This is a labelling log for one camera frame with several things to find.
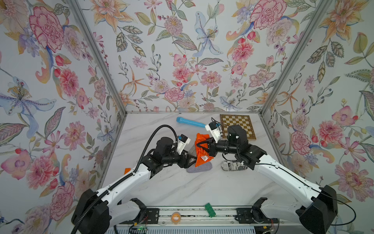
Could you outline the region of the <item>grey beige eyeglass case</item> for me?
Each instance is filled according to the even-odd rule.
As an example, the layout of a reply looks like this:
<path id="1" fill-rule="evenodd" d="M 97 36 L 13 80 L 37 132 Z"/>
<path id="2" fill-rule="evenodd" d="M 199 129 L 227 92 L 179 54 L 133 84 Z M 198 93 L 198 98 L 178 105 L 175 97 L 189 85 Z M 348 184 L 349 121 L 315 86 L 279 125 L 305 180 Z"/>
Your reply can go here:
<path id="1" fill-rule="evenodd" d="M 195 146 L 192 146 L 191 149 L 188 151 L 188 154 L 189 154 L 191 157 L 197 157 L 197 154 L 196 154 L 196 147 L 195 147 Z"/>

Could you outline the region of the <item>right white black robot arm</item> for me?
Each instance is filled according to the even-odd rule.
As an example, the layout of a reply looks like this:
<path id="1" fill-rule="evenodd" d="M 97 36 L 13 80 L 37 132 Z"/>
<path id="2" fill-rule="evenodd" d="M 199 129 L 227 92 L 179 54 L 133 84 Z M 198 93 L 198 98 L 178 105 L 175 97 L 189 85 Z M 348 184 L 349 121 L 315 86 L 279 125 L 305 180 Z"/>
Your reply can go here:
<path id="1" fill-rule="evenodd" d="M 197 140 L 195 146 L 210 157 L 218 153 L 233 154 L 239 163 L 271 179 L 295 200 L 290 203 L 260 198 L 252 205 L 258 213 L 269 219 L 296 222 L 313 234 L 325 234 L 338 215 L 336 191 L 326 185 L 320 187 L 295 174 L 278 163 L 272 156 L 248 142 L 246 131 L 239 125 L 228 128 L 227 139 L 221 138 L 219 127 L 206 125 L 212 137 Z"/>

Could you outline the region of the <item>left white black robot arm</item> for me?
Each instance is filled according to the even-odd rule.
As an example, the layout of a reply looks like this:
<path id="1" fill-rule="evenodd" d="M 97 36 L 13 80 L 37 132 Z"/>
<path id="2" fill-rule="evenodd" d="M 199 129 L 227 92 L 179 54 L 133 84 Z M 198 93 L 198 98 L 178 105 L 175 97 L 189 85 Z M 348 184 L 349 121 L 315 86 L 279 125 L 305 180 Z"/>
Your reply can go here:
<path id="1" fill-rule="evenodd" d="M 71 219 L 72 233 L 104 234 L 110 227 L 124 221 L 137 223 L 145 218 L 146 205 L 139 199 L 123 201 L 127 194 L 157 173 L 174 164 L 182 169 L 193 163 L 185 147 L 190 138 L 180 135 L 176 140 L 162 137 L 139 159 L 136 167 L 112 184 L 93 191 L 86 190 L 80 197 Z"/>

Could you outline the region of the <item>orange fluffy cloth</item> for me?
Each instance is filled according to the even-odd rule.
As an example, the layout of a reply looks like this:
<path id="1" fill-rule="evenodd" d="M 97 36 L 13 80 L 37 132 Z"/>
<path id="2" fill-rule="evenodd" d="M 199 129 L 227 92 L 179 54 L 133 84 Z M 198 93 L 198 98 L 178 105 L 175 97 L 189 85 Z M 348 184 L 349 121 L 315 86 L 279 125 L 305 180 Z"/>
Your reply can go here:
<path id="1" fill-rule="evenodd" d="M 210 138 L 210 135 L 208 134 L 200 134 L 197 133 L 196 140 L 195 140 L 195 151 L 197 160 L 195 163 L 195 167 L 199 167 L 205 163 L 210 162 L 213 157 L 209 156 L 209 154 L 201 147 L 197 146 L 198 143 L 201 143 L 202 141 L 206 141 Z"/>

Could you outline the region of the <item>purple eyeglass case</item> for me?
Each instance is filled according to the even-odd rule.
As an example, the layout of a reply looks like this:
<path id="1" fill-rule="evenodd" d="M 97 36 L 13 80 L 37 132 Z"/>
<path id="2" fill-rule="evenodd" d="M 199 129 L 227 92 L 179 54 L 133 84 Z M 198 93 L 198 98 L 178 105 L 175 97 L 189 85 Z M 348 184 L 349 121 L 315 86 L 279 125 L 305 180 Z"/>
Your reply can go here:
<path id="1" fill-rule="evenodd" d="M 187 173 L 202 173 L 202 172 L 207 172 L 207 171 L 210 171 L 212 169 L 212 163 L 211 162 L 207 162 L 205 164 L 202 164 L 198 167 L 195 167 L 195 166 L 191 166 L 189 167 L 188 169 L 186 169 Z"/>

